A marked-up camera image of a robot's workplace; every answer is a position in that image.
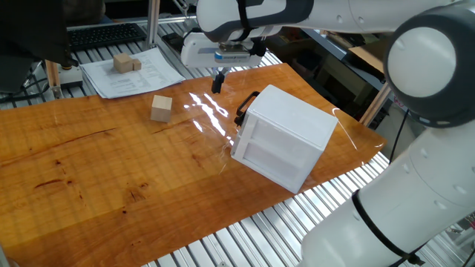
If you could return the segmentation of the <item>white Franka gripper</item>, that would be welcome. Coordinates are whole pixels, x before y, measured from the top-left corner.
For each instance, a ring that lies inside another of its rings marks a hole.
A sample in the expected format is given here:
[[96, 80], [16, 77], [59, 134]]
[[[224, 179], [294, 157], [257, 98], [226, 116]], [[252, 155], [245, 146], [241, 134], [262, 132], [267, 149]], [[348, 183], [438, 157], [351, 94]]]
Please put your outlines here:
[[243, 42], [212, 42], [204, 33], [188, 33], [183, 39], [181, 61], [186, 67], [223, 67], [212, 81], [212, 93], [220, 93], [224, 76], [231, 67], [251, 67], [261, 63], [265, 43], [257, 39]]

